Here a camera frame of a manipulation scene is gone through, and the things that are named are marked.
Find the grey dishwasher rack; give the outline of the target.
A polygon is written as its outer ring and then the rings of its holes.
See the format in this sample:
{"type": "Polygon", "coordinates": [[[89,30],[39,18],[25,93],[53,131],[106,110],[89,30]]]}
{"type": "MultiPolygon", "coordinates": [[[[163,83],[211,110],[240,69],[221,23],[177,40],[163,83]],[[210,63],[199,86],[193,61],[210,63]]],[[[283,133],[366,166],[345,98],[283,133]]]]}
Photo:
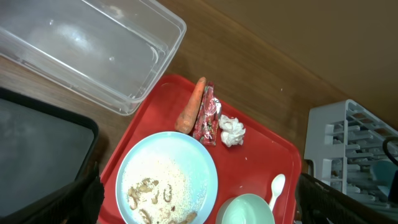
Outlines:
{"type": "Polygon", "coordinates": [[[304,159],[309,173],[335,190],[397,219],[397,172],[389,196],[373,182],[371,165],[397,166],[397,131],[353,100],[310,110],[304,159]]]}

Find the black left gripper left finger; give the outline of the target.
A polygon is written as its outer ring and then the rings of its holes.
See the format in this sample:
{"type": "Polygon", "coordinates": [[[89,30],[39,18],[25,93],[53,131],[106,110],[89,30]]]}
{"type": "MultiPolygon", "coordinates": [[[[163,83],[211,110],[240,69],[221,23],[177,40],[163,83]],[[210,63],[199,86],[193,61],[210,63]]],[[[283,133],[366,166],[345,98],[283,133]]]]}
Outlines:
{"type": "Polygon", "coordinates": [[[1,218],[1,224],[96,223],[104,201],[98,165],[86,176],[1,218]]]}

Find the crumpled white tissue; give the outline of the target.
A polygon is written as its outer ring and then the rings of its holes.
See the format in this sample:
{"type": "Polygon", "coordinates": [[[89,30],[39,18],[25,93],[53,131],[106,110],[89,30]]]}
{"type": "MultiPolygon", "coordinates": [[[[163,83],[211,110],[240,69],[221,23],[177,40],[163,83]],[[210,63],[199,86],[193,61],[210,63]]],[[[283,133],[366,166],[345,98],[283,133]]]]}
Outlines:
{"type": "Polygon", "coordinates": [[[221,141],[227,147],[243,145],[246,128],[238,118],[229,118],[222,114],[219,120],[219,126],[222,130],[221,141]]]}

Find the light blue plate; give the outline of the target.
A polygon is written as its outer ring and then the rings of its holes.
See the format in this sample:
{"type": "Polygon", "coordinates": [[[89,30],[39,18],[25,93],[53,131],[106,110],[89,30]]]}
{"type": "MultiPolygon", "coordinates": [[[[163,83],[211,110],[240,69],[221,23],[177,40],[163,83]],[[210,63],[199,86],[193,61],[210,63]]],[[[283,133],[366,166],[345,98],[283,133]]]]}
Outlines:
{"type": "Polygon", "coordinates": [[[193,223],[205,223],[215,205],[218,174],[207,149],[192,137],[177,132],[150,135],[124,156],[116,176],[115,195],[124,223],[141,223],[127,202],[128,189],[145,178],[170,183],[185,182],[191,205],[197,211],[193,223]]]}

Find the black plastic bin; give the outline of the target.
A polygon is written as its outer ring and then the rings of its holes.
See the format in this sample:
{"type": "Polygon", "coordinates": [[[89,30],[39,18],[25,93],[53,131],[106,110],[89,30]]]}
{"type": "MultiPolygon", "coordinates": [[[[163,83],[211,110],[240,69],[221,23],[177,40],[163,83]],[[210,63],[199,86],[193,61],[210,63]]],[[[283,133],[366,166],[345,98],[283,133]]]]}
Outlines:
{"type": "Polygon", "coordinates": [[[90,118],[1,89],[1,216],[81,177],[98,141],[90,118]]]}

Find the red snack wrapper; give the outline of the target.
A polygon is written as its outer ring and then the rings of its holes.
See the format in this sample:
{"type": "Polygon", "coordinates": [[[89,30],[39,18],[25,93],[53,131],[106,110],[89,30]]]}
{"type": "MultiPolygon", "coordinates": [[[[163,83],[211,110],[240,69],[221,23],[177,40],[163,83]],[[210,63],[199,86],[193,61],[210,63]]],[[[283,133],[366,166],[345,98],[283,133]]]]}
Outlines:
{"type": "Polygon", "coordinates": [[[206,146],[215,146],[218,134],[221,103],[214,97],[214,84],[205,85],[192,136],[206,146]]]}

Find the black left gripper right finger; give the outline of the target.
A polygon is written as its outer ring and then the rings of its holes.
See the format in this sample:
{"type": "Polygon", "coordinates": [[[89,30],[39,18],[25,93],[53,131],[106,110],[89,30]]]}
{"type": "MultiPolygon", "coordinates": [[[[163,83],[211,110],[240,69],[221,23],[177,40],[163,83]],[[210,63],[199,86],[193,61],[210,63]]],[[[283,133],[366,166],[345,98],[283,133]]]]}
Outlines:
{"type": "Polygon", "coordinates": [[[308,174],[301,174],[295,190],[303,224],[397,224],[308,174]]]}

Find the white plastic spoon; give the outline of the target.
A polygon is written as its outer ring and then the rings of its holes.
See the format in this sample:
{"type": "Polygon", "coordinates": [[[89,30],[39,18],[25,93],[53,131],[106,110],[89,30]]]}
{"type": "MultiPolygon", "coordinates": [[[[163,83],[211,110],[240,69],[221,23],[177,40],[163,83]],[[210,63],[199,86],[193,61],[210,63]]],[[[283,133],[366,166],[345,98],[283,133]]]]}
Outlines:
{"type": "Polygon", "coordinates": [[[271,211],[273,211],[278,197],[282,194],[284,185],[285,185],[284,174],[278,174],[277,176],[274,177],[271,183],[271,199],[269,202],[269,208],[271,211]]]}

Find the orange carrot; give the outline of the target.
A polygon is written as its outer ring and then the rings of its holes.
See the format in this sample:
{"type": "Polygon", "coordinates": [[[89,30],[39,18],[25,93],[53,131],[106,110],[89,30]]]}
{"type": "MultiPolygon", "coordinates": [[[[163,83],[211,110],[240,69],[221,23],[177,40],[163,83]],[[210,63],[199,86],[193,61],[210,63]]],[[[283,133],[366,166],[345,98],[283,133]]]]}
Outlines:
{"type": "Polygon", "coordinates": [[[184,107],[183,111],[180,113],[175,122],[176,131],[184,134],[189,134],[193,129],[200,108],[205,86],[206,78],[201,77],[197,81],[197,84],[195,85],[195,88],[187,105],[184,107]]]}

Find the mint green bowl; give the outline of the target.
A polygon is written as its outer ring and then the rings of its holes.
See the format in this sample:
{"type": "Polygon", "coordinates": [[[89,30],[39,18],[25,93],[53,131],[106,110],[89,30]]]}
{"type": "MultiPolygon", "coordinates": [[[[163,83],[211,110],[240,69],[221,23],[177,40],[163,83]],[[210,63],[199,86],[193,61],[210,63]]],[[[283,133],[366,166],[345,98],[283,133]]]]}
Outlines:
{"type": "Polygon", "coordinates": [[[216,224],[275,224],[268,203],[258,195],[243,194],[225,201],[218,210],[216,224]]]}

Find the clear plastic bin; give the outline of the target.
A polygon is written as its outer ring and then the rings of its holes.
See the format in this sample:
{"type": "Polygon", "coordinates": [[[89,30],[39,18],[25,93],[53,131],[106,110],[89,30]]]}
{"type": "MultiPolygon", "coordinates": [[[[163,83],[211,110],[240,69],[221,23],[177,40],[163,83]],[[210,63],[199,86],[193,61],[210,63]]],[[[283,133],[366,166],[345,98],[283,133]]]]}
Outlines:
{"type": "Polygon", "coordinates": [[[187,27],[154,0],[1,0],[1,55],[117,114],[133,114],[187,27]]]}

